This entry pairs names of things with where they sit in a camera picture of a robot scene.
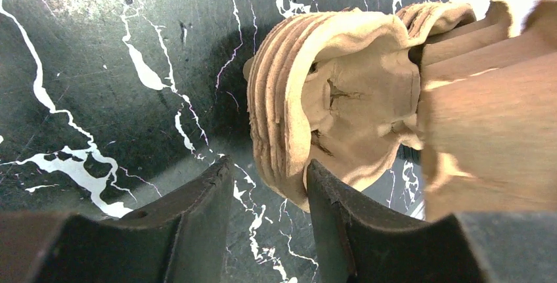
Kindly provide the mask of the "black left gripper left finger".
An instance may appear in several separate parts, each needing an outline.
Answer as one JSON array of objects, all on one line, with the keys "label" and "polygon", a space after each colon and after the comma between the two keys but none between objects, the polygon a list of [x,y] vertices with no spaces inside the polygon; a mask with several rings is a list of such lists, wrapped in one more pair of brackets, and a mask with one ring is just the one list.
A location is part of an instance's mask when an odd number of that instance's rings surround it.
[{"label": "black left gripper left finger", "polygon": [[233,197],[227,156],[118,220],[1,214],[2,282],[219,282]]}]

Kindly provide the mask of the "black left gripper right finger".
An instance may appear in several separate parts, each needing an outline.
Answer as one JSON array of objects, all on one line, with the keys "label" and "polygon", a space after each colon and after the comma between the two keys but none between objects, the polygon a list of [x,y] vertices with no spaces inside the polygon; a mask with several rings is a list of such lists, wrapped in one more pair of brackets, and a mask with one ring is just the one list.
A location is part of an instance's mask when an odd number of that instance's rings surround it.
[{"label": "black left gripper right finger", "polygon": [[429,223],[390,209],[307,166],[313,236],[323,282],[491,282],[464,224]]}]

